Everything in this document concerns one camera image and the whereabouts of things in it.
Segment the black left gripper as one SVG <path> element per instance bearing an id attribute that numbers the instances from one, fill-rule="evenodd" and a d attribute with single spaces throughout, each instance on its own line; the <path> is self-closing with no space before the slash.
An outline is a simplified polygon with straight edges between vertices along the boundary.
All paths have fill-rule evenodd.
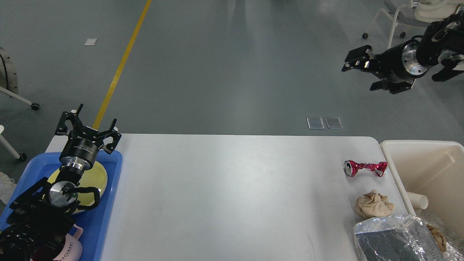
<path id="1" fill-rule="evenodd" d="M 83 125 L 79 118 L 79 113 L 83 108 L 83 104 L 78 106 L 78 109 L 72 111 L 63 111 L 56 127 L 57 136 L 68 136 L 68 141 L 60 155 L 60 162 L 63 166 L 78 164 L 83 170 L 89 170 L 94 166 L 96 156 L 99 150 L 104 150 L 107 154 L 111 154 L 117 147 L 121 134 L 116 127 L 117 119 L 113 119 L 110 128 L 103 132 L 89 128 Z M 70 130 L 66 122 L 71 123 Z"/>

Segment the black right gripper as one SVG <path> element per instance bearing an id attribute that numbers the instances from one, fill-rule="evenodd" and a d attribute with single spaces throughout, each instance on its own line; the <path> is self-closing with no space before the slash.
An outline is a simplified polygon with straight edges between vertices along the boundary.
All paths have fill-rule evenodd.
<path id="1" fill-rule="evenodd" d="M 377 55 L 370 45 L 358 47 L 349 51 L 341 72 L 356 69 L 382 79 L 374 82 L 370 91 L 385 90 L 390 94 L 408 91 L 415 80 L 429 70 L 429 67 L 421 65 L 416 58 L 419 43 L 417 40 L 408 40 Z"/>

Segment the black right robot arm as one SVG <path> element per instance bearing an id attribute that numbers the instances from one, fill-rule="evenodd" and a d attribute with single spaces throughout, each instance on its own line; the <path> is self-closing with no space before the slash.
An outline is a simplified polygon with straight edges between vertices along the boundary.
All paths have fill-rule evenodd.
<path id="1" fill-rule="evenodd" d="M 371 91 L 385 90 L 399 94 L 410 90 L 416 79 L 430 68 L 442 66 L 431 78 L 445 82 L 463 73 L 463 11 L 432 22 L 422 35 L 374 54 L 370 45 L 349 51 L 342 72 L 352 69 L 371 73 L 378 78 Z"/>

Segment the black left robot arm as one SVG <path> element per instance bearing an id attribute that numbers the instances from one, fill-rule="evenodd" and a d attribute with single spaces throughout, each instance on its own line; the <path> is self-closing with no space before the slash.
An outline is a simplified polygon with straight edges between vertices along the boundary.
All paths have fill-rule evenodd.
<path id="1" fill-rule="evenodd" d="M 116 119 L 103 132 L 83 125 L 79 118 L 82 107 L 64 111 L 58 122 L 55 134 L 66 136 L 67 142 L 59 156 L 56 180 L 41 178 L 10 204 L 8 227 L 1 232 L 2 261 L 29 261 L 37 252 L 56 254 L 76 223 L 73 213 L 99 206 L 98 188 L 80 187 L 80 180 L 93 168 L 100 150 L 107 154 L 115 150 L 121 134 Z"/>

